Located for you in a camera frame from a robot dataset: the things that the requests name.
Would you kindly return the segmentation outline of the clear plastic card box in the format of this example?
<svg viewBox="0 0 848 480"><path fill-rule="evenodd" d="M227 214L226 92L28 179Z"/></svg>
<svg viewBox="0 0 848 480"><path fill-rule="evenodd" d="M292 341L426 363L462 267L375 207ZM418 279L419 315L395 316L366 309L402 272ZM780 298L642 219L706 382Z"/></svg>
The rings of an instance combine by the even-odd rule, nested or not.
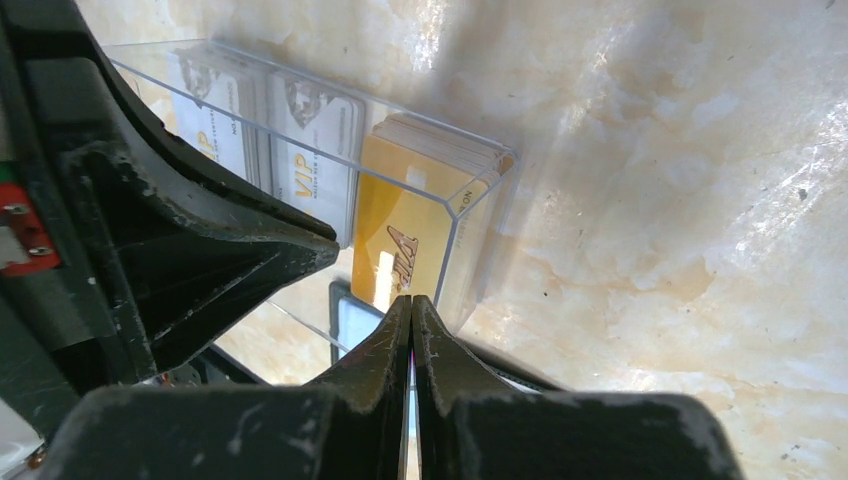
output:
<svg viewBox="0 0 848 480"><path fill-rule="evenodd" d="M339 252L274 304L362 340L400 295L458 331L496 261L520 160L498 142L212 40L111 46L166 127L237 176L328 224Z"/></svg>

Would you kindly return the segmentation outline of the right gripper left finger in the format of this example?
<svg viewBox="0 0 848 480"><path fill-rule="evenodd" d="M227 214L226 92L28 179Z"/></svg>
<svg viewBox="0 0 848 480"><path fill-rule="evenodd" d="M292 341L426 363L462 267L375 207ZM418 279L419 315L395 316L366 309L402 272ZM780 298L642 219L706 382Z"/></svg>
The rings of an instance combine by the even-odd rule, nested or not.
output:
<svg viewBox="0 0 848 480"><path fill-rule="evenodd" d="M62 423L41 479L401 479L412 300L297 387L105 387Z"/></svg>

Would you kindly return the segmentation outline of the gold credit card stack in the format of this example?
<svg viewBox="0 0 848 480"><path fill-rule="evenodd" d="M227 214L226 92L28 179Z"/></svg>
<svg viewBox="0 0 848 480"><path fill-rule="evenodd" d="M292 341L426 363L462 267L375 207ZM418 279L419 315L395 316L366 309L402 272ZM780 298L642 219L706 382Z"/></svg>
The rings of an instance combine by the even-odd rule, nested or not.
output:
<svg viewBox="0 0 848 480"><path fill-rule="evenodd" d="M426 295L461 320L504 175L507 148L396 113L365 136L358 182L352 294L386 311Z"/></svg>

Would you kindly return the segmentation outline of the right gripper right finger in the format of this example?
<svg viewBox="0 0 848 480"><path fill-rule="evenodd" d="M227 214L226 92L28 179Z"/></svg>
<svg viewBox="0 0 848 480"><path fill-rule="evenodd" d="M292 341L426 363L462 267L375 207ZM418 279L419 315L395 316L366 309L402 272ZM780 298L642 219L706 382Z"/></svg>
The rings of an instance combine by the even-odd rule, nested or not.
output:
<svg viewBox="0 0 848 480"><path fill-rule="evenodd" d="M425 479L739 479L720 422L686 395L526 393L411 301Z"/></svg>

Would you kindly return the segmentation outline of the black card holder wallet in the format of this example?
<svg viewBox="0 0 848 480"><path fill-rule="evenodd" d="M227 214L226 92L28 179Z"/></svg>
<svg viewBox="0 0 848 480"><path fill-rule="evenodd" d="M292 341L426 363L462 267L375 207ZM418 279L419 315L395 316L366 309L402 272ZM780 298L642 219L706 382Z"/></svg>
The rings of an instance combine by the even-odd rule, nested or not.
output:
<svg viewBox="0 0 848 480"><path fill-rule="evenodd" d="M329 311L330 336L339 343L338 346L330 348L333 362L338 361L347 351L372 334L383 318L379 310L356 298L351 293L350 283L342 279L335 279L329 285ZM483 347L460 338L458 342L501 379L517 389L532 393L566 390L552 380L545 379Z"/></svg>

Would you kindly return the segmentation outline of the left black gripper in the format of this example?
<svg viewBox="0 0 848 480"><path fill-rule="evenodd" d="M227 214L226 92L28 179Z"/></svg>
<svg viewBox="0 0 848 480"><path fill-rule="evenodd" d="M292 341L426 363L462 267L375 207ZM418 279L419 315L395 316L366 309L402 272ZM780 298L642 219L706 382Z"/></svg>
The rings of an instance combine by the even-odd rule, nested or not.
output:
<svg viewBox="0 0 848 480"><path fill-rule="evenodd" d="M72 207L3 43L1 398L48 438L87 391L185 364L339 247L328 224L169 133L74 2L4 1L1 24L38 122L60 136Z"/></svg>

